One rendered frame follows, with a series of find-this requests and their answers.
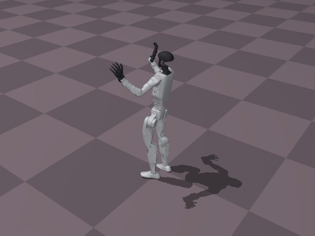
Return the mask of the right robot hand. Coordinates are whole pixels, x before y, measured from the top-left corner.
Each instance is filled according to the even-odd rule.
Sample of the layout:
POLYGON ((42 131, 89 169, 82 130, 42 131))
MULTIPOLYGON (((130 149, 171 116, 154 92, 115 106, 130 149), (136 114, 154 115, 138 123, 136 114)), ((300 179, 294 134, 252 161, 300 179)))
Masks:
POLYGON ((158 45, 157 45, 157 43, 154 42, 153 44, 154 44, 154 46, 155 46, 155 49, 154 49, 154 51, 153 51, 152 56, 150 56, 150 57, 151 57, 150 62, 153 62, 153 61, 154 61, 155 56, 156 56, 157 51, 158 51, 158 45))

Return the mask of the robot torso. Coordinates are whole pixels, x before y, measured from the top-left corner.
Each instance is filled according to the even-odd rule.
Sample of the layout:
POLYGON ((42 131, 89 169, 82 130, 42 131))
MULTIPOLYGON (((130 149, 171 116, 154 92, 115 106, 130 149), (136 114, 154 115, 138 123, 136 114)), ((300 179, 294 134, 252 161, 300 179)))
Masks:
POLYGON ((158 71, 154 76, 159 75, 162 80, 160 84, 152 88, 152 100, 154 101, 155 106, 151 109, 151 115, 157 115, 157 120, 161 120, 165 115, 164 102, 168 100, 172 82, 173 82, 173 72, 171 74, 164 75, 162 74, 163 70, 158 71))

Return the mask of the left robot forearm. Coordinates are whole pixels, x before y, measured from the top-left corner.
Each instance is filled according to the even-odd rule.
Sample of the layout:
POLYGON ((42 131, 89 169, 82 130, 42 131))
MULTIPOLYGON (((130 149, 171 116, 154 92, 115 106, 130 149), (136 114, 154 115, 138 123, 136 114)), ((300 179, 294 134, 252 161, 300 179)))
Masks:
POLYGON ((128 80, 125 79, 125 77, 121 80, 122 86, 126 87, 130 93, 133 93, 135 95, 140 96, 142 94, 142 90, 137 88, 135 85, 132 85, 129 83, 128 80))

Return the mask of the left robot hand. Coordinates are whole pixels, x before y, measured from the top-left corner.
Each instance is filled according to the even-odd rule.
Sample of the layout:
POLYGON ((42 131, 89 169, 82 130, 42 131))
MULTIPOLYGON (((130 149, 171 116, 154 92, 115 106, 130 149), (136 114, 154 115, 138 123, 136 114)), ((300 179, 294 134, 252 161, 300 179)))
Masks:
POLYGON ((115 62, 115 64, 113 64, 113 65, 116 67, 117 70, 113 66, 111 66, 111 67, 115 70, 115 72, 111 68, 110 68, 110 70, 115 74, 115 76, 117 77, 118 81, 121 82, 121 80, 124 78, 123 66, 122 66, 122 64, 120 64, 120 66, 121 66, 121 68, 120 68, 120 66, 116 62, 115 62))

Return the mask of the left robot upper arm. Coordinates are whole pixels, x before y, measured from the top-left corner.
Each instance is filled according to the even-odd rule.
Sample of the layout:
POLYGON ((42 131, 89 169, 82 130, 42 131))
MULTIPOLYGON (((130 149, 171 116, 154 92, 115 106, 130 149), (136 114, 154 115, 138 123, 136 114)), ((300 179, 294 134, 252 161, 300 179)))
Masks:
POLYGON ((135 95, 137 97, 141 97, 144 95, 146 92, 148 92, 150 89, 153 87, 156 87, 160 84, 162 78, 159 75, 153 76, 143 87, 142 87, 142 94, 140 96, 135 95))

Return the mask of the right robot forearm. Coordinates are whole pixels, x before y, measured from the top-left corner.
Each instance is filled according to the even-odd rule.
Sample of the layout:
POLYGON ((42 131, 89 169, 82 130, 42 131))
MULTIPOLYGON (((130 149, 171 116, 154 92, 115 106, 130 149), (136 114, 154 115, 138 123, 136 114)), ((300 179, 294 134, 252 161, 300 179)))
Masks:
POLYGON ((160 71, 161 69, 158 67, 158 65, 156 64, 155 60, 153 62, 150 62, 150 58, 148 58, 148 62, 150 63, 152 69, 154 70, 155 74, 160 71))

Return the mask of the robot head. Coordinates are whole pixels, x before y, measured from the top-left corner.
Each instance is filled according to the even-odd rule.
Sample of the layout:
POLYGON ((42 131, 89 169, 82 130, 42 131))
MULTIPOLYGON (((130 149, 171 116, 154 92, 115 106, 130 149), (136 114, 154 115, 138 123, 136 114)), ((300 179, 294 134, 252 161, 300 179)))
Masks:
POLYGON ((163 51, 163 52, 160 52, 158 54, 158 58, 159 58, 158 65, 159 65, 159 67, 162 67, 162 70, 163 70, 162 74, 164 74, 164 75, 171 74, 171 71, 169 71, 168 66, 165 65, 164 62, 173 61, 174 56, 168 51, 163 51), (161 63, 161 61, 162 61, 162 63, 161 63))

